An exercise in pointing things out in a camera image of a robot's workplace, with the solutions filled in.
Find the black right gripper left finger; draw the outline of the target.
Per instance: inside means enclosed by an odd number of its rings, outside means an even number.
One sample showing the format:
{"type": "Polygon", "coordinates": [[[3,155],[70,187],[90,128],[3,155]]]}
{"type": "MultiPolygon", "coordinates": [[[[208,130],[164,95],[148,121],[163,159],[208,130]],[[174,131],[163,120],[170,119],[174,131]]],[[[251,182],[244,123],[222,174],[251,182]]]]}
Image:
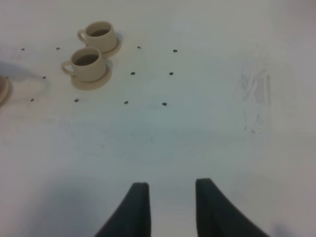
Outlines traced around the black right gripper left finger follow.
{"type": "Polygon", "coordinates": [[[126,196],[97,232],[97,237],[149,237],[151,235],[148,183],[133,183],[126,196]]]}

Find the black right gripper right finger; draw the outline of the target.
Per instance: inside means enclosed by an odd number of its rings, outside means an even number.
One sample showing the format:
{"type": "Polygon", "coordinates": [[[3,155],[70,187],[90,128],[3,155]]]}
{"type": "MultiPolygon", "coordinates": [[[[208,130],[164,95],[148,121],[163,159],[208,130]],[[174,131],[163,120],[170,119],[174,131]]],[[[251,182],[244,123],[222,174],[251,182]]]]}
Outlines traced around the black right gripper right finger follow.
{"type": "Polygon", "coordinates": [[[196,225],[199,237],[266,237],[209,178],[196,180],[196,225]]]}

